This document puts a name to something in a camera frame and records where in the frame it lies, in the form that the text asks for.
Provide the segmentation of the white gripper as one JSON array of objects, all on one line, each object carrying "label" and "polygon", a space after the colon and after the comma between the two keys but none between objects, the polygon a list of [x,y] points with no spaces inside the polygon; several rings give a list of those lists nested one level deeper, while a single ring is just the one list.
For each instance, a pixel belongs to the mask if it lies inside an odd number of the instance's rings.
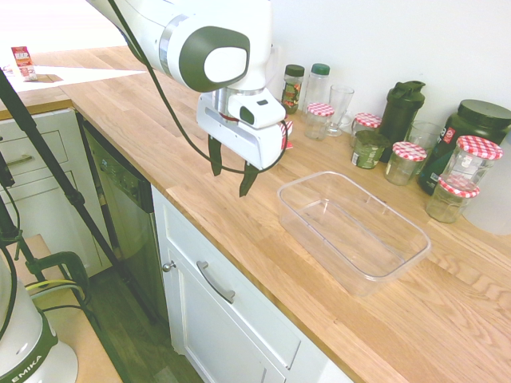
[{"label": "white gripper", "polygon": [[212,93],[200,95],[196,119],[209,135],[209,161],[214,176],[222,172],[222,144],[246,160],[239,197],[248,194],[259,170],[268,168],[281,154],[283,135],[278,122],[264,128],[253,128],[241,120],[226,120],[215,110]]}]

